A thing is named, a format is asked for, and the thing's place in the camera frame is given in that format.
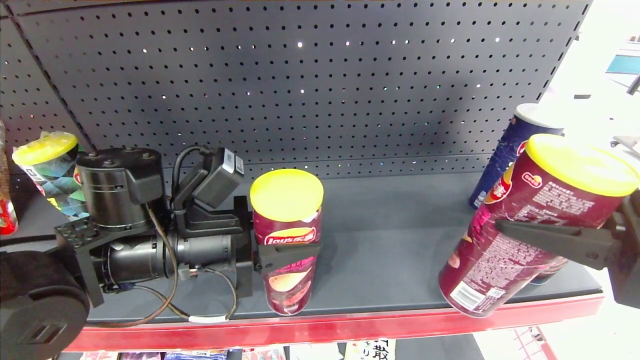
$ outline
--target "potato chip can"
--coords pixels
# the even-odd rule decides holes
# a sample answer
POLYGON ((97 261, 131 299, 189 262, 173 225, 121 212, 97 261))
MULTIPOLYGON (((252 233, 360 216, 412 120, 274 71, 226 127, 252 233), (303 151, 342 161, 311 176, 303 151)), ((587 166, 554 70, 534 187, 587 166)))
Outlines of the potato chip can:
POLYGON ((484 168, 476 188, 471 193, 469 198, 471 208, 478 209, 502 173, 524 151, 531 135, 542 133, 561 135, 564 133, 562 122, 557 118, 558 116, 550 116, 538 104, 527 103, 516 107, 509 125, 504 130, 504 134, 500 137, 498 145, 489 159, 489 164, 484 168))
MULTIPOLYGON (((288 246, 320 241, 324 189, 303 170, 281 169, 258 177, 249 198, 253 229, 260 245, 288 246)), ((295 315, 311 299, 316 257, 302 259, 264 276, 269 307, 280 315, 295 315)))
POLYGON ((76 168, 82 148, 71 133, 43 131, 40 138, 14 150, 13 161, 47 200, 76 220, 89 215, 76 168))
POLYGON ((445 299, 489 316, 560 257, 514 240, 495 221, 600 227, 640 184, 627 163, 562 136, 533 135, 476 211, 438 277, 445 299))

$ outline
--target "cable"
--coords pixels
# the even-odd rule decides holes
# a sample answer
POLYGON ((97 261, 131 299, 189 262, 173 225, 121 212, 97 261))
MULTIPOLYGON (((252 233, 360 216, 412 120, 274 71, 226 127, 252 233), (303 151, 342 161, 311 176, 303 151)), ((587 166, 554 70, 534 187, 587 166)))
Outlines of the cable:
POLYGON ((136 321, 133 321, 133 322, 121 322, 121 323, 118 323, 118 322, 92 322, 92 323, 88 324, 91 327, 121 328, 121 327, 132 327, 132 326, 142 325, 144 323, 147 323, 147 322, 155 319, 158 315, 160 315, 160 313, 162 313, 169 306, 169 304, 171 304, 171 300, 173 300, 173 297, 175 296, 175 292, 176 292, 176 290, 178 288, 178 259, 177 259, 176 255, 175 255, 175 251, 174 251, 173 247, 171 246, 171 243, 169 242, 169 239, 166 237, 166 233, 164 232, 164 229, 162 228, 162 226, 160 226, 160 223, 158 222, 158 219, 156 218, 156 215, 151 210, 151 208, 149 207, 148 204, 145 204, 145 206, 147 207, 147 211, 149 213, 149 216, 151 217, 151 221, 154 222, 156 230, 158 231, 158 233, 160 234, 160 237, 162 238, 162 241, 164 243, 165 249, 169 252, 169 257, 171 258, 171 264, 173 265, 173 287, 171 289, 171 293, 164 300, 162 306, 160 306, 158 308, 158 310, 154 311, 152 314, 148 315, 145 318, 142 318, 142 319, 139 319, 139 320, 136 320, 136 321))
MULTIPOLYGON (((156 289, 153 289, 153 288, 149 288, 148 286, 134 285, 134 286, 131 286, 131 288, 132 289, 140 289, 140 290, 148 291, 148 292, 154 294, 160 300, 166 301, 166 297, 160 291, 157 291, 156 289)), ((179 317, 181 317, 183 319, 186 319, 186 320, 189 320, 189 314, 187 314, 184 310, 182 310, 181 308, 177 307, 176 305, 173 305, 173 302, 169 302, 169 305, 167 305, 167 307, 169 309, 171 309, 171 311, 173 311, 179 317)))
MULTIPOLYGON (((234 283, 231 281, 231 279, 229 279, 228 276, 226 276, 225 274, 223 274, 223 273, 221 273, 221 272, 219 272, 217 270, 214 270, 214 269, 211 269, 211 268, 204 268, 204 271, 212 272, 212 273, 214 273, 216 275, 222 276, 222 278, 224 278, 224 280, 227 281, 227 284, 229 284, 229 287, 231 288, 231 293, 234 296, 234 305, 231 307, 231 310, 224 317, 224 319, 225 320, 231 319, 231 316, 233 316, 236 313, 237 309, 238 309, 238 294, 237 294, 237 291, 236 291, 236 287, 234 286, 234 283)), ((206 317, 201 317, 201 316, 191 316, 189 318, 189 321, 195 322, 195 321, 193 321, 194 320, 193 318, 197 318, 197 320, 200 320, 200 321, 197 321, 197 322, 213 322, 213 321, 207 321, 207 319, 217 319, 217 318, 219 318, 219 316, 215 316, 213 318, 206 318, 206 317)))
POLYGON ((196 150, 203 151, 204 148, 200 145, 191 145, 191 146, 185 147, 178 155, 178 158, 176 158, 175 164, 173 164, 172 181, 171 181, 172 202, 175 199, 175 196, 178 192, 178 185, 180 184, 180 167, 182 167, 182 162, 190 152, 196 151, 196 150))

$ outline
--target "red chip can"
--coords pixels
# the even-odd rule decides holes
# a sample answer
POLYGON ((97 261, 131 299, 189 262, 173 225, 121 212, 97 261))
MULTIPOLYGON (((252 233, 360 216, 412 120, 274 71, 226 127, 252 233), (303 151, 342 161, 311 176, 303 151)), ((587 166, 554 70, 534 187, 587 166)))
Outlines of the red chip can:
POLYGON ((603 150, 562 136, 533 135, 478 208, 438 277, 450 305, 482 318, 561 258, 514 240, 495 221, 600 227, 640 177, 603 150))
MULTIPOLYGON (((258 177, 249 197, 253 229, 260 245, 288 246, 320 241, 324 190, 316 176, 281 169, 258 177)), ((280 315, 295 315, 309 303, 316 257, 302 259, 264 276, 269 307, 280 315)))

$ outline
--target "blue chip can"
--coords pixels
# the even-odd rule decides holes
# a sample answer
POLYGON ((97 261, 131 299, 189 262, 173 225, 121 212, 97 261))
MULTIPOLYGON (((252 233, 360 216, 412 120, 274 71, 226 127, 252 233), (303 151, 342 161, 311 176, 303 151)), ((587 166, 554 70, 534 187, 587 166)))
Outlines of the blue chip can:
POLYGON ((477 210, 483 203, 486 194, 509 166, 524 151, 525 144, 531 135, 548 133, 562 135, 564 127, 554 121, 557 114, 542 111, 538 104, 520 104, 504 131, 498 146, 489 159, 476 189, 471 193, 469 205, 477 210))

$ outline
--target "white floor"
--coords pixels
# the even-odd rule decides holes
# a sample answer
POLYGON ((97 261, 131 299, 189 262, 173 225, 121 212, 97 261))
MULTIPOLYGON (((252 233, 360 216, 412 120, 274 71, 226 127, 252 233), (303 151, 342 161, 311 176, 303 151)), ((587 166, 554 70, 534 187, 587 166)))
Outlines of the white floor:
MULTIPOLYGON (((558 360, 633 360, 640 359, 638 325, 640 310, 613 301, 609 274, 591 270, 605 291, 605 300, 595 316, 565 320, 540 326, 549 347, 558 360)), ((485 360, 525 360, 515 341, 513 329, 474 334, 485 360)), ((551 360, 551 357, 531 357, 551 360)))

